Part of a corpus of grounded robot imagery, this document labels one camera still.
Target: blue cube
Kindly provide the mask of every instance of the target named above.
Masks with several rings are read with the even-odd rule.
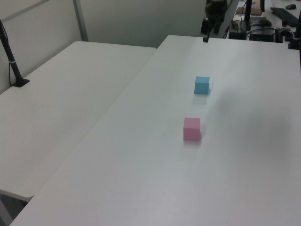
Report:
[[[196,81],[194,83],[194,93],[195,94],[206,94],[209,93],[209,80],[210,77],[196,77]]]

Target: white wall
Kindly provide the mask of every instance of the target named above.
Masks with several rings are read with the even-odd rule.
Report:
[[[39,2],[41,2],[41,0],[0,0],[0,19],[3,20]]]
[[[81,40],[72,0],[47,1],[3,25],[23,77]],[[0,93],[8,88],[8,59],[0,44]]]
[[[158,47],[167,35],[200,36],[206,0],[78,0],[89,41]],[[227,12],[222,37],[234,15]]]

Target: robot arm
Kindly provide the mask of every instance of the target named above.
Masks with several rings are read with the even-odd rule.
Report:
[[[201,34],[204,34],[203,41],[208,42],[212,29],[214,29],[214,34],[218,34],[227,9],[227,0],[206,0],[206,19],[203,19],[201,28]]]

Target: keyboard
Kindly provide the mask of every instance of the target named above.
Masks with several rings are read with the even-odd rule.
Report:
[[[273,14],[278,16],[281,20],[286,20],[288,25],[296,27],[298,24],[298,18],[287,12],[284,8],[271,7]]]

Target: table surface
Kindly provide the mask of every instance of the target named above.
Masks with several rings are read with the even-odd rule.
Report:
[[[75,42],[0,95],[0,193],[29,201],[155,48]]]
[[[244,3],[245,1],[238,2],[238,7],[242,7]],[[296,18],[299,18],[299,14],[301,10],[301,2],[296,0],[265,0],[265,12],[262,13],[261,17],[264,16],[267,18],[267,20],[270,20],[273,28],[275,29],[283,28],[282,20],[278,16],[272,14],[272,10],[270,8],[277,7],[277,8],[285,9],[285,7],[290,4],[295,4],[297,8],[292,10],[287,10],[287,11],[292,15],[294,15]],[[236,14],[233,18],[233,20],[240,20],[240,19],[241,19],[241,15],[238,14]],[[291,29],[292,31],[296,31],[295,27],[291,28],[290,26],[287,26],[286,28]]]
[[[12,226],[299,226],[300,97],[297,50],[168,36]]]

